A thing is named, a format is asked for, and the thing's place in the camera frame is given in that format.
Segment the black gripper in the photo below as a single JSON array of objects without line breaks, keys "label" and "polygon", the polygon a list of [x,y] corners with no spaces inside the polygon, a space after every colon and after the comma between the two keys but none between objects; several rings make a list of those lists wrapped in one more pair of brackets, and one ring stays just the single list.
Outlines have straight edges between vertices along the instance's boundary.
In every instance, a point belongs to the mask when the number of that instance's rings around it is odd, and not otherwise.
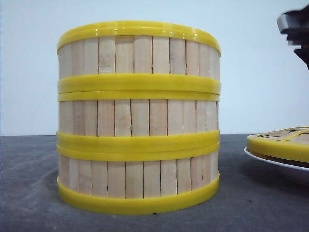
[{"label": "black gripper", "polygon": [[309,67],[309,6],[283,13],[277,19],[280,34],[287,35],[288,45],[297,46],[294,53]]}]

